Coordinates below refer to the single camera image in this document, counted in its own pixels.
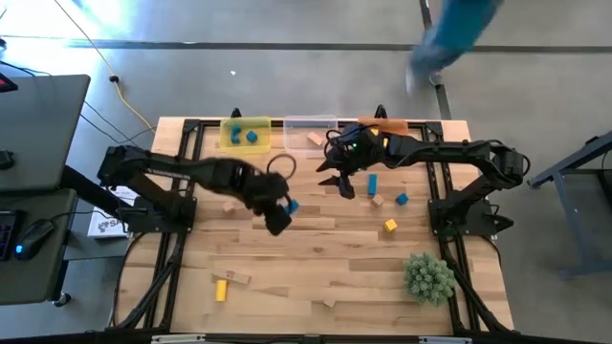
yellow cube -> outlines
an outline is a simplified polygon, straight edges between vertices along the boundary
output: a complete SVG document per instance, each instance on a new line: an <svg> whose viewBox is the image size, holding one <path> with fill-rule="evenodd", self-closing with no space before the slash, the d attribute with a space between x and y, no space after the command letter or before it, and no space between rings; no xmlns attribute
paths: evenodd
<svg viewBox="0 0 612 344"><path fill-rule="evenodd" d="M215 301L225 302L227 295L228 295L228 281L227 280L217 280L217 295L215 297Z"/></svg>
<svg viewBox="0 0 612 344"><path fill-rule="evenodd" d="M392 232L395 228L398 227L398 224L395 223L395 220L391 219L384 223L384 229L388 232Z"/></svg>

concrete floor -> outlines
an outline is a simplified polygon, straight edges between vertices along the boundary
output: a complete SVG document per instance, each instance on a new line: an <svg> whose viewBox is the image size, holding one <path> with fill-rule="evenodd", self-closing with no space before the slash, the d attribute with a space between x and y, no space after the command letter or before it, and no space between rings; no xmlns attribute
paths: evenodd
<svg viewBox="0 0 612 344"><path fill-rule="evenodd" d="M38 11L27 7L31 2ZM94 38L103 39L416 44L423 33L417 0L61 3ZM429 4L435 14L438 1ZM609 46L612 24L603 16L610 7L606 0L507 1L479 44ZM7 35L21 38L8 38L9 48L0 52L3 60L53 74L88 74L88 101L128 136L143 129L117 99L95 51L67 49L57 39L28 38L81 38L54 3L12 1L0 19L0 36ZM151 122L160 116L228 115L236 106L246 116L354 117L379 103L392 117L440 117L433 92L430 102L420 106L406 96L404 52L103 52L121 76L126 96ZM467 54L443 77L452 118L468 120L473 139L500 139L530 156L532 177L610 130L610 63L611 54ZM0 73L19 75L5 68ZM164 87L145 82L150 74ZM88 109L83 115L111 131ZM138 144L151 140L145 135ZM110 143L80 122L69 164L94 179ZM492 200L515 221L499 235L499 246L516 328L611 342L606 325L612 322L612 274L570 282L558 277L560 269L577 262L577 254L553 186L533 191L522 185L494 193ZM0 308L0 337L102 329L118 268L118 260L71 264L65 290L75 300L60 310L48 304Z"/></svg>

gray desk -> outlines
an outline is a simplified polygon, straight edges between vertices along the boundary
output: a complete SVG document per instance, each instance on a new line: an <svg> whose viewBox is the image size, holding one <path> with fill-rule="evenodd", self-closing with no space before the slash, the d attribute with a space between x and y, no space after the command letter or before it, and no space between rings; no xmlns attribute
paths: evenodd
<svg viewBox="0 0 612 344"><path fill-rule="evenodd" d="M0 192L59 186L90 77L15 77L17 91L0 93L0 149L14 167L0 171Z"/></svg>
<svg viewBox="0 0 612 344"><path fill-rule="evenodd" d="M0 207L26 211L20 237L38 219L74 211L76 201L74 190L62 189L31 197L0 197ZM62 257L71 219L66 215L54 220L55 231L31 260L11 257L0 262L0 305L37 303L58 297L66 268Z"/></svg>

wooden table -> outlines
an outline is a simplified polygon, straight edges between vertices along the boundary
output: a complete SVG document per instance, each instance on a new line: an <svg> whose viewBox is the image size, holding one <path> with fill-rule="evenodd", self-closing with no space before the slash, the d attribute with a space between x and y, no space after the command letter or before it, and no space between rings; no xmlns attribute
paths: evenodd
<svg viewBox="0 0 612 344"><path fill-rule="evenodd" d="M160 118L152 150L176 155L183 121ZM443 121L443 128L445 140L470 139L465 121ZM202 157L227 155L219 151L218 140L218 128L208 128ZM265 169L268 160L283 151L282 128L273 128L269 154L240 158ZM403 261L411 253L429 251L439 256L427 217L430 194L425 165L369 169L368 173L378 174L378 193L385 198L382 207L375 208L367 198L368 173L352 177L357 197L345 200L335 187L317 185L334 173L315 173L322 161L297 157L289 186L300 208L291 226L278 237L269 234L263 218L254 217L242 205L226 215L222 205L230 198L197 187L196 225L186 242L172 332L451 334L448 306L418 305L403 288ZM287 167L280 161L274 165L281 172ZM469 165L452 164L450 171L455 188L478 176ZM170 186L170 180L155 180ZM402 192L410 197L407 206L394 203ZM399 227L388 235L383 223L390 218ZM149 234L134 246L120 284L119 320L149 286L159 240L159 235ZM499 321L511 328L495 251L479 237L465 237L465 242L474 288ZM247 286L229 282L227 302L217 303L213 269L232 269L252 279ZM158 319L164 295L163 290ZM337 303L328 308L322 303L326 299ZM461 291L458 300L467 327Z"/></svg>

person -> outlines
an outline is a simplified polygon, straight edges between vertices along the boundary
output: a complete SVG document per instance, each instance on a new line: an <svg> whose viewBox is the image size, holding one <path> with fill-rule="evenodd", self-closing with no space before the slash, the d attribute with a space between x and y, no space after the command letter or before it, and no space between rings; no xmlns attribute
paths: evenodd
<svg viewBox="0 0 612 344"><path fill-rule="evenodd" d="M428 83L441 83L440 71L454 63L480 37L504 0L443 0L438 22L414 48L406 68L411 94Z"/></svg>

